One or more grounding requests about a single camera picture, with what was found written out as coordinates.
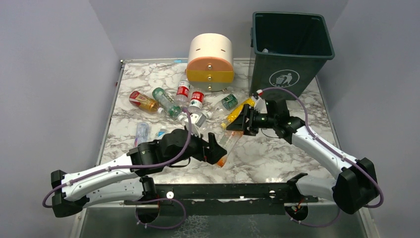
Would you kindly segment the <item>orange capped clear bottle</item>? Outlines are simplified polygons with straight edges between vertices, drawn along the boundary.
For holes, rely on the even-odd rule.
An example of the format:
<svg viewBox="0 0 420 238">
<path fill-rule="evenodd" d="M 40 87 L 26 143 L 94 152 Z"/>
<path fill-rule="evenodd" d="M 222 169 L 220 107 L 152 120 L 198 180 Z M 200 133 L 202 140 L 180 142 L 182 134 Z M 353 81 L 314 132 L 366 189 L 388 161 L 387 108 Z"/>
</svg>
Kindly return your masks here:
<svg viewBox="0 0 420 238">
<path fill-rule="evenodd" d="M 230 131 L 227 130 L 221 140 L 219 141 L 219 145 L 222 146 L 226 151 L 227 154 L 224 155 L 218 162 L 217 165 L 222 168 L 230 155 L 230 153 L 233 151 L 235 145 L 239 141 L 239 139 L 243 136 L 242 131 Z"/>
</svg>

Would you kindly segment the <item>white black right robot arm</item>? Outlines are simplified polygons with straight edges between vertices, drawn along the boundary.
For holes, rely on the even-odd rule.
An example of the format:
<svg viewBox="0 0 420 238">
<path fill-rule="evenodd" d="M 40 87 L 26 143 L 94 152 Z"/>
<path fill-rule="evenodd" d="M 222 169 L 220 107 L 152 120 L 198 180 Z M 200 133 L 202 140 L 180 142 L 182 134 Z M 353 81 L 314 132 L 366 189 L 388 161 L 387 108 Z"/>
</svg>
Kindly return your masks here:
<svg viewBox="0 0 420 238">
<path fill-rule="evenodd" d="M 381 195 L 372 161 L 348 155 L 317 135 L 302 119 L 289 114 L 284 100 L 259 99 L 254 106 L 245 104 L 225 128 L 248 136 L 256 136 L 261 129 L 273 129 L 278 138 L 305 151 L 333 176 L 332 179 L 295 177 L 292 184 L 301 195 L 333 201 L 347 214 L 367 207 Z"/>
</svg>

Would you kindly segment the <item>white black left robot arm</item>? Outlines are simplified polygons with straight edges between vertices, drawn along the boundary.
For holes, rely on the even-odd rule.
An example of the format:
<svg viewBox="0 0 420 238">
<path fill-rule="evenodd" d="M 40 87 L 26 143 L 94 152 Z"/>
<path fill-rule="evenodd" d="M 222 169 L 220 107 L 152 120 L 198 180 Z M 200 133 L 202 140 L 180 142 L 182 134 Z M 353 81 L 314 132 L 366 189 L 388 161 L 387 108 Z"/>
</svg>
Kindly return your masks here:
<svg viewBox="0 0 420 238">
<path fill-rule="evenodd" d="M 213 133 L 208 140 L 191 134 L 187 129 L 175 129 L 160 139 L 144 142 L 111 162 L 76 173 L 62 170 L 51 172 L 52 208 L 57 218 L 75 215 L 98 203 L 116 200 L 139 200 L 147 192 L 143 179 L 159 173 L 165 166 L 194 158 L 217 164 L 227 154 Z"/>
</svg>

